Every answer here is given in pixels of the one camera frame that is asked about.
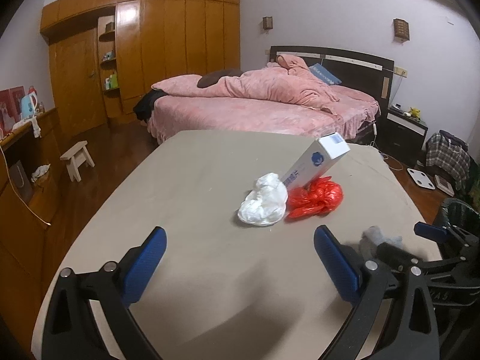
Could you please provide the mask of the grey sock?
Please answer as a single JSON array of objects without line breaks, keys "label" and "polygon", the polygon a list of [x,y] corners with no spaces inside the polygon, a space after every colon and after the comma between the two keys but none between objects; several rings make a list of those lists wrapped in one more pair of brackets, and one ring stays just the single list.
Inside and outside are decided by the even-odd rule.
[{"label": "grey sock", "polygon": [[359,241],[359,252],[364,260],[375,258],[377,255],[377,248],[380,244],[387,243],[399,249],[404,248],[403,239],[401,236],[394,236],[389,238],[385,236],[378,226],[371,226],[363,231]]}]

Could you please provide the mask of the white bathroom scale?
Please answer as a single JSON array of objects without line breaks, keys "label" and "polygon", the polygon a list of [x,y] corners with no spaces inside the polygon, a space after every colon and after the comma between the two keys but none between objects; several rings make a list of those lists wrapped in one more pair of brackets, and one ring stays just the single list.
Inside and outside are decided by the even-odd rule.
[{"label": "white bathroom scale", "polygon": [[435,190],[434,183],[424,172],[413,168],[408,168],[407,172],[418,187],[428,190]]}]

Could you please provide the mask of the plaid clothing pile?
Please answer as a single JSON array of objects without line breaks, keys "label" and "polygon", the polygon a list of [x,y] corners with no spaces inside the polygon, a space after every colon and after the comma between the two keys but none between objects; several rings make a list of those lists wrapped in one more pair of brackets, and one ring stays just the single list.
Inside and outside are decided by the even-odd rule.
[{"label": "plaid clothing pile", "polygon": [[433,134],[426,142],[425,166],[439,167],[455,180],[456,190],[465,189],[470,175],[470,156],[442,133]]}]

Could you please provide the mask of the red crumpled plastic bag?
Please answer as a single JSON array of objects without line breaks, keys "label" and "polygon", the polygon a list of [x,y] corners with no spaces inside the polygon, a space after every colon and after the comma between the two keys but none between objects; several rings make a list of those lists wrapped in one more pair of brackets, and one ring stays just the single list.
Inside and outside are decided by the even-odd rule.
[{"label": "red crumpled plastic bag", "polygon": [[304,187],[292,189],[286,203],[288,220],[327,215],[343,201],[343,189],[330,176],[318,177]]}]

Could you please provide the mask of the dark bedside nightstand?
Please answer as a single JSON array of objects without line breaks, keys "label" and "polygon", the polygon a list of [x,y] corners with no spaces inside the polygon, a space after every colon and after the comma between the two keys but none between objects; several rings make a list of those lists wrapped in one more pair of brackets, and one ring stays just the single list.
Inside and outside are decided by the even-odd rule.
[{"label": "dark bedside nightstand", "polygon": [[428,127],[405,112],[389,107],[381,119],[377,145],[380,151],[410,167],[416,165]]}]

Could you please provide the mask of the white blue carton box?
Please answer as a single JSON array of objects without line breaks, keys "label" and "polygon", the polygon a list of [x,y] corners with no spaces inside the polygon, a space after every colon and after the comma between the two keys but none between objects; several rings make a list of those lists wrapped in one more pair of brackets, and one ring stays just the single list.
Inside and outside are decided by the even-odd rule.
[{"label": "white blue carton box", "polygon": [[316,138],[281,181],[288,191],[304,187],[326,174],[349,151],[349,145],[339,133]]}]

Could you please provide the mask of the white crumpled plastic bag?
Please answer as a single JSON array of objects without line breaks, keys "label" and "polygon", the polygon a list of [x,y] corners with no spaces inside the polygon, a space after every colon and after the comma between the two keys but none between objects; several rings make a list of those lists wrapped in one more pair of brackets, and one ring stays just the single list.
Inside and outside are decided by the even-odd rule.
[{"label": "white crumpled plastic bag", "polygon": [[256,180],[254,188],[238,209],[238,218],[245,224],[267,227],[283,219],[287,210],[287,187],[277,173],[268,173]]}]

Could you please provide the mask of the yellow plush toy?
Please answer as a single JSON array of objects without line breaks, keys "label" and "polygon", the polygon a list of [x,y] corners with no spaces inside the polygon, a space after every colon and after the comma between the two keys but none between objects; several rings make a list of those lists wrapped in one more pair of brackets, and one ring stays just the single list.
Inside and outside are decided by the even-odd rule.
[{"label": "yellow plush toy", "polygon": [[417,120],[421,119],[421,111],[417,108],[411,107],[408,110],[408,114],[414,119],[417,119]]}]

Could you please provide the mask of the small white wooden stool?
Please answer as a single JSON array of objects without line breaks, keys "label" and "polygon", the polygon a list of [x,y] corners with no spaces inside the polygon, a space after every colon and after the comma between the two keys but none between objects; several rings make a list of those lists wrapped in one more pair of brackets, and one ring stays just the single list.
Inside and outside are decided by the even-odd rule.
[{"label": "small white wooden stool", "polygon": [[95,167],[95,162],[89,153],[87,145],[88,141],[78,141],[60,156],[60,160],[66,163],[67,173],[71,181],[81,182],[79,168],[82,164]]}]

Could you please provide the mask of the wooden side counter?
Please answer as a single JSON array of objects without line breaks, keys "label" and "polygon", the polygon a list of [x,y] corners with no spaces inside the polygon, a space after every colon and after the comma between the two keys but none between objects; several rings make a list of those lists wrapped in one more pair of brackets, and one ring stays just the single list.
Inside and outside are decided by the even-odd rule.
[{"label": "wooden side counter", "polygon": [[46,276],[47,238],[58,210],[63,132],[56,109],[1,140],[1,246],[36,283]]}]

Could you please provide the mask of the bed with dark headboard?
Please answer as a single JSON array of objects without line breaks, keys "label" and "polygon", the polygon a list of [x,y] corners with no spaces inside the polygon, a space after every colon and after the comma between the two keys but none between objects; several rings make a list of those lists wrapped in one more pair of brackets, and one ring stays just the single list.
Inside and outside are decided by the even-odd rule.
[{"label": "bed with dark headboard", "polygon": [[301,57],[308,68],[320,63],[342,81],[329,87],[340,98],[329,110],[236,97],[176,97],[156,100],[149,133],[166,141],[186,130],[233,130],[320,137],[340,133],[347,141],[374,135],[391,94],[394,62],[377,55],[318,46],[273,46],[268,63],[280,54]]}]

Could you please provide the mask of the black clothing on bed edge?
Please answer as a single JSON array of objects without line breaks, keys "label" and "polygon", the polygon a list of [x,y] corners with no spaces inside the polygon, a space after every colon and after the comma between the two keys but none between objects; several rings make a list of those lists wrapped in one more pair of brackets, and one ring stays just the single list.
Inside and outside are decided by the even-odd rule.
[{"label": "black clothing on bed edge", "polygon": [[137,119],[143,122],[147,122],[151,118],[151,114],[154,111],[156,100],[167,95],[168,94],[162,89],[152,89],[147,94],[145,94],[133,107],[133,112]]}]

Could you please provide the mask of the blue pillow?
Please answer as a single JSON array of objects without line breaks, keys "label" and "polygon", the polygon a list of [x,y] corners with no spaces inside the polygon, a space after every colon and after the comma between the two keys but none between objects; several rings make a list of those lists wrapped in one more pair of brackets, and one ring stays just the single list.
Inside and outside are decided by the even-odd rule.
[{"label": "blue pillow", "polygon": [[316,78],[323,81],[328,86],[338,86],[342,83],[340,79],[320,63],[313,64],[309,67],[309,70]]}]

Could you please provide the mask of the light blue electric kettle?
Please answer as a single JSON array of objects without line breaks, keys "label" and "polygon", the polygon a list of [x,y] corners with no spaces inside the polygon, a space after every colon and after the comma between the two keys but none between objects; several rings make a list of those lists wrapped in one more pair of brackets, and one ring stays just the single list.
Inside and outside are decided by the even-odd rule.
[{"label": "light blue electric kettle", "polygon": [[26,94],[20,100],[20,110],[22,119],[30,119],[37,113],[38,96],[35,92]]}]

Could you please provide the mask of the pink comforter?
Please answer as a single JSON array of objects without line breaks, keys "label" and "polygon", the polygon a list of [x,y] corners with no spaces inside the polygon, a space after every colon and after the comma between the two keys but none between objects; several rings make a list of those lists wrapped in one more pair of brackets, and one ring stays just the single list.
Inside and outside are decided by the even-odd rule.
[{"label": "pink comforter", "polygon": [[276,61],[241,76],[222,76],[214,85],[199,88],[199,75],[174,76],[154,83],[151,88],[176,97],[250,98],[329,110],[340,98],[316,78],[298,56],[280,54]]}]

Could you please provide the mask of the wooden wardrobe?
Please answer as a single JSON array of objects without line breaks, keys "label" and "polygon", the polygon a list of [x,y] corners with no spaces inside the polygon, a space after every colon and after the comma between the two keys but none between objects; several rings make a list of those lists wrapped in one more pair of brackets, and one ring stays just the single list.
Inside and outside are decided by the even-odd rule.
[{"label": "wooden wardrobe", "polygon": [[240,65],[240,0],[56,0],[40,32],[68,137],[130,119],[162,79]]}]

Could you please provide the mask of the right wall lamp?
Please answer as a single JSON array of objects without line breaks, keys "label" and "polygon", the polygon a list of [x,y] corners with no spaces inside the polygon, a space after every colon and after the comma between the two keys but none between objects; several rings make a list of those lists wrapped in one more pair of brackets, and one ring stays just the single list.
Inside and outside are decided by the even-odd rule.
[{"label": "right wall lamp", "polygon": [[393,19],[394,26],[394,39],[396,41],[409,41],[410,32],[409,32],[409,23],[404,19]]}]

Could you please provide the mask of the wall lamp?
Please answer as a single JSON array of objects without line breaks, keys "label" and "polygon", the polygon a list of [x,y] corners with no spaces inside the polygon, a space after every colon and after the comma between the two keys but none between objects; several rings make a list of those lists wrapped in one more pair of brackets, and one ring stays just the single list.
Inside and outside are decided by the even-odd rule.
[{"label": "wall lamp", "polygon": [[273,29],[273,19],[272,16],[264,16],[262,18],[262,30],[268,32]]},{"label": "wall lamp", "polygon": [[394,26],[394,39],[396,41],[409,41],[410,32],[409,32],[409,23],[404,19],[393,19]]}]

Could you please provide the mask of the left wall lamp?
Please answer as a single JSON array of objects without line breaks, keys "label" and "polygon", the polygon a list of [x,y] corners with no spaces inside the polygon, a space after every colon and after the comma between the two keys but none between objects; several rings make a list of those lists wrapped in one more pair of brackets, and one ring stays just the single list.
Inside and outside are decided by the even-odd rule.
[{"label": "left wall lamp", "polygon": [[273,19],[272,16],[264,16],[262,18],[262,30],[268,32],[273,29]]}]

